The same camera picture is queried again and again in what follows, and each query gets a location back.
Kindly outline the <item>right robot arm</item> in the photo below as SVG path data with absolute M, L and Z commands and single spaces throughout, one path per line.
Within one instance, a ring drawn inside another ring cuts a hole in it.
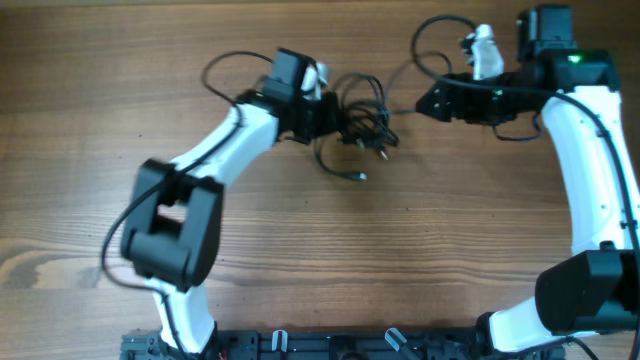
M 639 191 L 621 124 L 610 53 L 580 47 L 566 5 L 517 20 L 519 69 L 508 72 L 490 26 L 461 42 L 470 70 L 433 75 L 418 113 L 497 128 L 531 113 L 547 132 L 569 201 L 571 256 L 544 271 L 531 298 L 480 318 L 488 356 L 518 358 L 585 337 L 639 329 Z

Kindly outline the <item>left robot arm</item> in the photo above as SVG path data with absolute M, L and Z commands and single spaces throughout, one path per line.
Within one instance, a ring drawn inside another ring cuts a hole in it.
M 269 62 L 256 89 L 235 98 L 210 90 L 229 104 L 224 120 L 171 161 L 145 161 L 112 226 L 122 232 L 121 257 L 143 280 L 138 289 L 154 296 L 161 328 L 150 347 L 162 359 L 218 356 L 203 283 L 219 251 L 226 189 L 283 134 L 307 144 L 339 126 L 326 64 L 287 49 Z

